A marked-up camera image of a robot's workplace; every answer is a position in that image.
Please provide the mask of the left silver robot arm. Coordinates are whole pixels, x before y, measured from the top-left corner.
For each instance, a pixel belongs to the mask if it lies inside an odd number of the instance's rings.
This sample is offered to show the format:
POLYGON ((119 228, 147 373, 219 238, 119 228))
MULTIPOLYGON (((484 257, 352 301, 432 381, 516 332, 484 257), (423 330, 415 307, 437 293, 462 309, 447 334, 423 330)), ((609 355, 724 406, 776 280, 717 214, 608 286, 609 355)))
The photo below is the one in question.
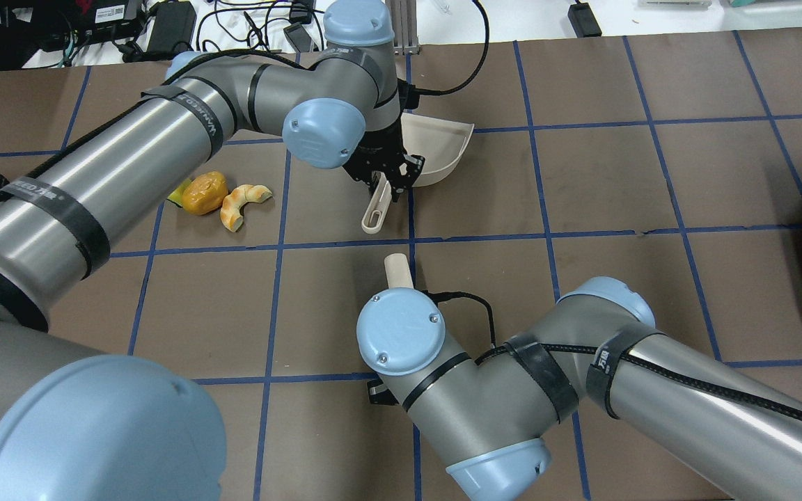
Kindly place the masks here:
POLYGON ((362 168, 363 140, 401 144, 391 11, 337 1, 309 69, 194 55, 0 202, 0 500, 217 500, 219 407, 140 356, 51 336, 49 311, 138 220, 239 130, 281 136, 313 167, 362 168))

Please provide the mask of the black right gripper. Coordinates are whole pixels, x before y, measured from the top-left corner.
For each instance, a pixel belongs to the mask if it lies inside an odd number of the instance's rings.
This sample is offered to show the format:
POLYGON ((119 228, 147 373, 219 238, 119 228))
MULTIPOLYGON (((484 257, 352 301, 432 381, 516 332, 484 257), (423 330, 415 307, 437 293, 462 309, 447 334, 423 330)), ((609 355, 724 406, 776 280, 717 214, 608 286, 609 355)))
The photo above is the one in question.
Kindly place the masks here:
POLYGON ((377 406, 397 406, 397 397, 388 389, 388 386, 380 378, 366 381, 367 399, 370 405, 377 406))

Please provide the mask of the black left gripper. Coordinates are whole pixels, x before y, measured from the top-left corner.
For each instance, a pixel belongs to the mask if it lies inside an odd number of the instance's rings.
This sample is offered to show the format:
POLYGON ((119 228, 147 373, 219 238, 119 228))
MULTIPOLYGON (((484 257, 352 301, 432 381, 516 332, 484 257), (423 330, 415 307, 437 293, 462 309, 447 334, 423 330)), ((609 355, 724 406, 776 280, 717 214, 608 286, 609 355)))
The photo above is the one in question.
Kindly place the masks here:
POLYGON ((401 125, 391 125, 363 134, 350 158, 343 164, 354 181, 375 183, 378 173, 392 183, 396 191, 409 191, 419 180, 425 167, 425 158, 419 154, 405 154, 401 125))

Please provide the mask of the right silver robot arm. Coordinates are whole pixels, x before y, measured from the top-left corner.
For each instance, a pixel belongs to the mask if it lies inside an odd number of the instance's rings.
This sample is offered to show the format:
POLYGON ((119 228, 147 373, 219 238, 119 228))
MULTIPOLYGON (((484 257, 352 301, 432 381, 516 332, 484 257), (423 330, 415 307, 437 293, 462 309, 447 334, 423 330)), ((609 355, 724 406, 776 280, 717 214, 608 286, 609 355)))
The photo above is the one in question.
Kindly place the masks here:
POLYGON ((534 326, 472 358, 423 292, 375 294, 363 360, 471 500, 513 500, 543 475, 543 434, 584 401, 739 500, 802 500, 802 402, 656 329, 639 294, 595 277, 534 326))

